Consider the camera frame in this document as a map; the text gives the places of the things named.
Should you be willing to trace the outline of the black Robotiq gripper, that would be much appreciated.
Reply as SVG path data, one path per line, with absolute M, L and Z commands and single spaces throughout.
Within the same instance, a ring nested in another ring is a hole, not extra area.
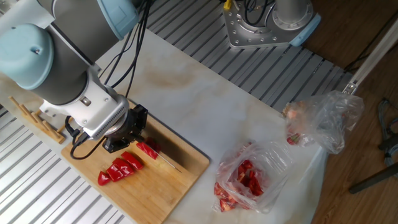
M 147 124 L 148 110 L 142 105 L 136 105 L 129 110 L 122 126 L 112 134 L 107 135 L 103 148 L 109 153 L 117 152 L 130 145 L 130 142 L 144 142 L 143 130 Z

